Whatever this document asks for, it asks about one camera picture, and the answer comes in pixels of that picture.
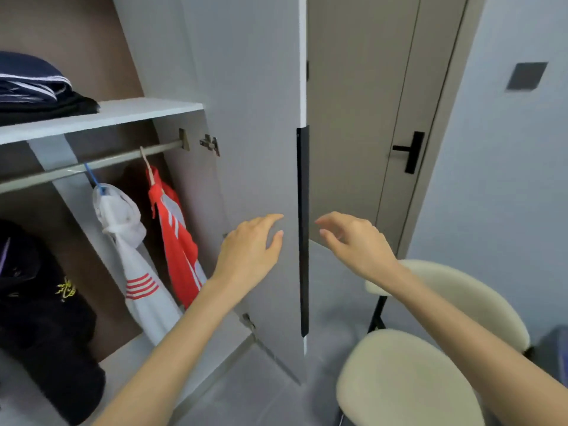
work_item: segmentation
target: yellow embroidery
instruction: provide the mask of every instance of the yellow embroidery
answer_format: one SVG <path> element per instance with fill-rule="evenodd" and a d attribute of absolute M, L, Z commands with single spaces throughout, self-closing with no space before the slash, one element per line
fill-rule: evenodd
<path fill-rule="evenodd" d="M 71 280 L 67 279 L 67 277 L 65 277 L 65 283 L 59 284 L 58 287 L 59 287 L 59 291 L 56 292 L 56 294 L 61 294 L 62 300 L 73 296 L 75 294 L 75 292 L 77 291 L 75 289 L 75 287 L 73 286 L 73 284 L 71 284 Z"/>

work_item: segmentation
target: person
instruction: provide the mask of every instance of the person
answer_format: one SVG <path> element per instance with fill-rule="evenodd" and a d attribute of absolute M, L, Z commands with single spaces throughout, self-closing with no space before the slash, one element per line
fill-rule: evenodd
<path fill-rule="evenodd" d="M 269 214 L 243 222 L 227 236 L 211 279 L 95 426 L 167 424 L 216 327 L 278 261 L 282 231 L 268 248 L 266 242 L 282 217 Z M 385 236 L 370 222 L 333 212 L 316 223 L 339 260 L 408 308 L 501 422 L 568 424 L 568 389 L 425 286 L 398 262 Z"/>

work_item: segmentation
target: chair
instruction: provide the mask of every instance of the chair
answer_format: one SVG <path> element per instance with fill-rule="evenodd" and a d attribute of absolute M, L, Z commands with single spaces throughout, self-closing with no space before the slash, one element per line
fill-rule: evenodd
<path fill-rule="evenodd" d="M 524 353 L 527 328 L 511 305 L 475 278 L 442 264 L 401 260 L 444 299 Z M 442 351 L 405 332 L 385 329 L 379 294 L 369 332 L 349 355 L 337 381 L 337 402 L 356 426 L 478 426 L 485 424 L 469 382 Z"/>

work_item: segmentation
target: wardrobe door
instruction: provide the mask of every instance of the wardrobe door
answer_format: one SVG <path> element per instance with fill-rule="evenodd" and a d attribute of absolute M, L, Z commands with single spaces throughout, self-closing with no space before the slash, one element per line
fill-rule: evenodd
<path fill-rule="evenodd" d="M 271 231 L 284 230 L 280 261 L 238 311 L 304 380 L 296 129 L 306 124 L 306 0 L 181 0 L 181 6 L 209 134 L 219 144 L 230 227 L 268 213 L 285 216 Z"/>

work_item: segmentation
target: black folded garment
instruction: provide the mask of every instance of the black folded garment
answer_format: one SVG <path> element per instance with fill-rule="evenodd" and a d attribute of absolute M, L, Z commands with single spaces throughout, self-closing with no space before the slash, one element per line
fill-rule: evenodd
<path fill-rule="evenodd" d="M 60 94 L 54 103 L 0 103 L 0 127 L 66 116 L 96 114 L 99 104 L 74 91 Z"/>
<path fill-rule="evenodd" d="M 61 417 L 78 425 L 104 391 L 104 371 L 87 347 L 95 312 L 40 239 L 0 220 L 0 245 L 8 238 L 0 272 L 0 348 L 24 366 Z"/>

